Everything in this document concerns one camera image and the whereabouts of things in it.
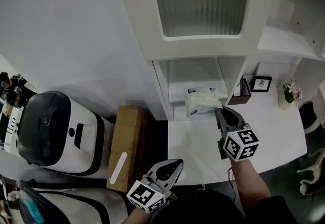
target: cabinet door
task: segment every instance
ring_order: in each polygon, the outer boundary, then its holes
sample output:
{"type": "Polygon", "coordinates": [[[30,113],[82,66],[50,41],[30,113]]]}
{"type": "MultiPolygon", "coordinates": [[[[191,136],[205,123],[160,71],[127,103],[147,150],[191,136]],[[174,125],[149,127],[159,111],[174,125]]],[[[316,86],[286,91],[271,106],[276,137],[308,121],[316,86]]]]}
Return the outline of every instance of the cabinet door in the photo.
{"type": "Polygon", "coordinates": [[[271,0],[123,0],[146,60],[256,52],[271,0]]]}

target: white tissue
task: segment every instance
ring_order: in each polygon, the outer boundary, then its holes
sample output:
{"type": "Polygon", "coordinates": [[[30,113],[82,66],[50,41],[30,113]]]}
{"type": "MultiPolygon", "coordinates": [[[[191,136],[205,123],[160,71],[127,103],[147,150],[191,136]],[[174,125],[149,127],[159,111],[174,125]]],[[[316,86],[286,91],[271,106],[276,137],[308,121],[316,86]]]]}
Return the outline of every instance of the white tissue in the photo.
{"type": "Polygon", "coordinates": [[[185,105],[187,116],[209,113],[215,108],[222,108],[215,88],[187,88],[185,89],[185,105]]]}

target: flower pot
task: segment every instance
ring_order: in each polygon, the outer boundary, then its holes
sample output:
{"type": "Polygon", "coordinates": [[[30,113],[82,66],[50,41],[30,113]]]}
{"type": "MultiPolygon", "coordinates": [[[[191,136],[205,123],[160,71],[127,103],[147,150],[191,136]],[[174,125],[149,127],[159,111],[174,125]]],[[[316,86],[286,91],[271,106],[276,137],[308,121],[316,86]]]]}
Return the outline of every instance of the flower pot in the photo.
{"type": "Polygon", "coordinates": [[[280,91],[280,93],[279,93],[278,103],[279,103],[279,107],[283,110],[287,110],[292,104],[292,103],[289,103],[287,100],[285,100],[284,92],[282,92],[282,91],[280,91]]]}

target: human arm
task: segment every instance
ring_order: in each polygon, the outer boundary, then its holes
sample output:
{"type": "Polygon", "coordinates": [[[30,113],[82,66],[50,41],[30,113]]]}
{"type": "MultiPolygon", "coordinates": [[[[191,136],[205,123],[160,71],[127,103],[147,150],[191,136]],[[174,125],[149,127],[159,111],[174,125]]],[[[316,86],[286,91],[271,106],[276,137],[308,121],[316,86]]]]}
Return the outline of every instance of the human arm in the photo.
{"type": "Polygon", "coordinates": [[[135,208],[123,224],[145,224],[149,223],[151,214],[148,214],[141,209],[135,208]]]}
{"type": "Polygon", "coordinates": [[[235,162],[231,159],[231,163],[240,201],[248,213],[259,201],[271,197],[271,193],[250,160],[235,162]]]}

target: white sticker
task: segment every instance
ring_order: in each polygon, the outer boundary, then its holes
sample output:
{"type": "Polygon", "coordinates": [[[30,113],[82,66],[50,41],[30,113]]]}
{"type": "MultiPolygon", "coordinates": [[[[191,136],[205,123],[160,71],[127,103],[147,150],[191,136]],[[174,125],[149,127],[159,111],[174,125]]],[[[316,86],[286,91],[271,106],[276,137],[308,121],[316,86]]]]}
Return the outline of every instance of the white sticker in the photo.
{"type": "Polygon", "coordinates": [[[123,167],[123,165],[125,163],[126,158],[127,158],[127,153],[123,152],[121,154],[121,157],[118,160],[117,165],[116,165],[116,167],[114,169],[114,172],[113,172],[113,174],[112,174],[112,176],[110,178],[110,184],[114,184],[116,182],[116,179],[117,179],[118,175],[120,174],[120,171],[121,171],[121,169],[122,169],[122,167],[123,167]]]}

